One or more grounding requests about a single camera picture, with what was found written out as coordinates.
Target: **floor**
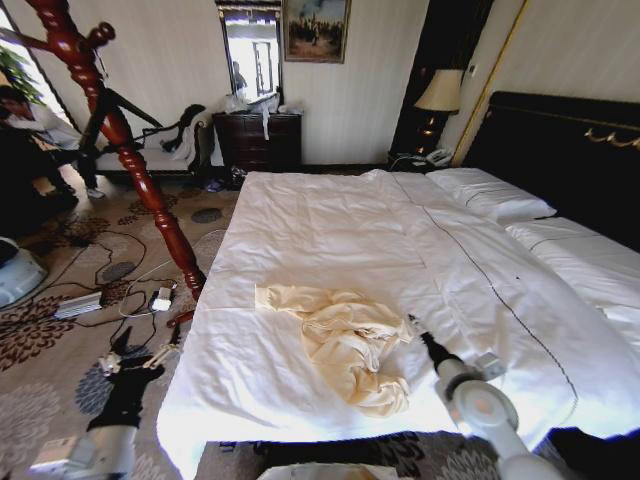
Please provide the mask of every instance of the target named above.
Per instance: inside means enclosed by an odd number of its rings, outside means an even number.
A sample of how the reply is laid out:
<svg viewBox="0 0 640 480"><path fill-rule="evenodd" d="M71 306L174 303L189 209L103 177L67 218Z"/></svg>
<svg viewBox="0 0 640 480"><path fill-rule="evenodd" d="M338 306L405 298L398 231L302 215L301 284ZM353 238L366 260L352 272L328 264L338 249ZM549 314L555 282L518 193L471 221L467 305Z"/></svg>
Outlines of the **floor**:
<svg viewBox="0 0 640 480"><path fill-rule="evenodd" d="M0 309L0 478L32 478L26 469L42 444L82 434L104 406L111 386L97 359L127 326L133 327L131 355L154 352L169 338L166 320L193 308L193 300L168 254L149 212L127 182L100 177L106 199L89 200L69 166L63 174L78 191L73 211L47 222L22 246L39 257L49 275L31 296ZM172 213L194 245L206 273L233 214L237 192L208 193L163 180ZM40 188L49 188L46 182ZM143 274L160 266L135 283ZM168 313L123 318L144 312L159 286L175 286ZM127 289L130 295L123 304ZM60 301L101 290L102 310L61 321L52 317ZM155 418L178 358L152 382L144 396L136 438L134 480L179 478L155 435ZM541 451L561 461L547 442ZM479 439L437 432L403 434L352 442L313 445L210 444L200 462L199 479L257 478L270 465L302 461L362 462L395 466L403 476L425 479L497 479L495 455Z"/></svg>

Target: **power adapter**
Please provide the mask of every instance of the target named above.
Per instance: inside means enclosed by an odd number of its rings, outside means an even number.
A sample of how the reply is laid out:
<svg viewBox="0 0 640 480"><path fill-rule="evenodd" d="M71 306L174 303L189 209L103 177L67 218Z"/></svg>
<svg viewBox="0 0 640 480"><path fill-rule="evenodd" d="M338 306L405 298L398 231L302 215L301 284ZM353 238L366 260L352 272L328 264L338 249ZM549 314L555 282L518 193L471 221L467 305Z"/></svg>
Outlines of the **power adapter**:
<svg viewBox="0 0 640 480"><path fill-rule="evenodd" d="M167 287L160 287L154 292L151 300L151 310L166 312L171 307L171 296L173 290Z"/></svg>

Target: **black stitching line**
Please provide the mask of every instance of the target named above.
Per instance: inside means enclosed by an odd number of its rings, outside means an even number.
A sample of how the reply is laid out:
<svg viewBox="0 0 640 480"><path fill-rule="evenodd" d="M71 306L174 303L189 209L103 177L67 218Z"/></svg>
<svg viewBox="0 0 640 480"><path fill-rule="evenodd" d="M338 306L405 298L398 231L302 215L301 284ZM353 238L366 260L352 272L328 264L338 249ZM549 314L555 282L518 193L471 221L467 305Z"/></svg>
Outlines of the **black stitching line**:
<svg viewBox="0 0 640 480"><path fill-rule="evenodd" d="M573 237L560 237L560 238L544 238L542 240L539 240L538 242L534 243L531 248L529 248L530 252L533 252L533 249L536 248L538 245L540 245L541 243L544 242L550 242L552 240L570 240L572 238L591 238L591 237L601 237L602 235L600 235L599 233L595 233L593 235L575 235Z"/></svg>
<svg viewBox="0 0 640 480"><path fill-rule="evenodd" d="M471 196L467 199L467 201L464 203L464 206L465 206L465 207L468 207L468 206L469 206L469 202L470 202L471 200L473 200L474 198L476 198L476 197L477 197L478 195L480 195L481 193L507 192L507 191L509 191L509 190L515 190L515 189L514 189L514 188L497 188L497 189L495 189L495 190L482 190L482 191L480 191L480 192L476 192L476 193L474 193L473 195L471 195Z"/></svg>
<svg viewBox="0 0 640 480"><path fill-rule="evenodd" d="M398 184L398 186L400 187L400 189L404 192L404 194L406 195L407 199L409 199L409 201L411 203L413 203L413 201L411 200L411 197L409 196L409 194L407 193L407 191L404 189L404 187L400 184L400 182L398 182L398 180L396 179L395 175L391 174L391 176L393 177L393 179L395 180L395 182ZM444 227L442 227L438 222L436 222L433 218L433 216L431 215L431 213L429 213L429 211L425 208L424 205L417 205L419 207L422 208L422 210L424 211L424 213L426 213L429 218L431 219L431 221L433 222L433 224L438 227L440 230L442 230L444 233L446 233L454 242L456 242L458 244L458 246L460 247L460 249L464 252L464 254L467 256L467 258L471 261L471 263L473 263L475 265L475 267L478 269L478 271L480 273L482 273L482 275L484 276L484 278L487 279L487 282L489 283L489 286L491 287L491 290L493 291L493 293L495 294L495 296L498 298L498 300L500 300L500 303L502 303L502 305L504 305L509 312L511 312L511 315L513 315L513 318L515 318L518 323L522 326L522 328L524 328L527 333L529 334L529 336L531 336L531 338L533 338L543 349L545 352L547 352L547 354L551 357L551 359L554 361L554 363L558 366L558 368L560 369L560 371L562 372L562 375L564 376L565 380L567 381L567 383L569 384L569 387L571 388L571 391L573 392L573 406L571 407L571 411L569 412L569 414L566 416L566 418L561 422L564 423L566 420L569 419L569 417L571 417L571 415L573 415L573 413L575 412L576 408L578 407L578 391L576 390L575 385L573 384L573 382L571 381L571 379L569 378L569 375L567 375L567 372L565 371L564 367L562 366L562 364L560 363L560 361L556 358L556 356L551 352L551 350L549 350L549 348L538 338L536 337L536 335L531 331L531 329L520 319L520 317L518 317L518 315L516 314L516 312L513 310L513 308L511 308L510 305L507 304L507 302L504 301L504 299L500 296L500 294L498 293L498 291L496 290L495 286L493 285L493 282L491 281L491 279L489 278L489 275L487 275L487 273L480 268L480 266L476 263L476 261L471 257L471 255L469 255L469 252L467 252L467 250L462 246L462 244L458 241L458 239L456 237L454 237L447 229L445 229Z"/></svg>

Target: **armchair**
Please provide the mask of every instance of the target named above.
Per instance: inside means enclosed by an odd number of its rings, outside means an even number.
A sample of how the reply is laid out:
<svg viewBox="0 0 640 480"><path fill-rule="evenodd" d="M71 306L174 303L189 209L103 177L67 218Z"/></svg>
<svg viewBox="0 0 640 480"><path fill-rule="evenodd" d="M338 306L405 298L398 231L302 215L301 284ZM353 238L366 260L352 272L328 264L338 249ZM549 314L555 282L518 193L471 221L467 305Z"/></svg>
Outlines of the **armchair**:
<svg viewBox="0 0 640 480"><path fill-rule="evenodd" d="M150 173L202 177L211 165L214 148L211 114L202 105L191 105L178 122L168 127L145 128L142 135L134 140L136 150L144 156ZM97 158L96 168L98 174L105 176L129 174L111 146Z"/></svg>

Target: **mirror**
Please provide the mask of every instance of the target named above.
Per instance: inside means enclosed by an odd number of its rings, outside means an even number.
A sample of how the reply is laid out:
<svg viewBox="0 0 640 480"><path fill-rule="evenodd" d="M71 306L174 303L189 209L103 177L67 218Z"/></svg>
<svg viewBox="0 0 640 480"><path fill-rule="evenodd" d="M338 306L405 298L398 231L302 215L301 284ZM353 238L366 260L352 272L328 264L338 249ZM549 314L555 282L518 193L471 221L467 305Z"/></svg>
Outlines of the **mirror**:
<svg viewBox="0 0 640 480"><path fill-rule="evenodd" d="M280 7L221 7L220 21L231 89L247 103L262 100L282 85Z"/></svg>

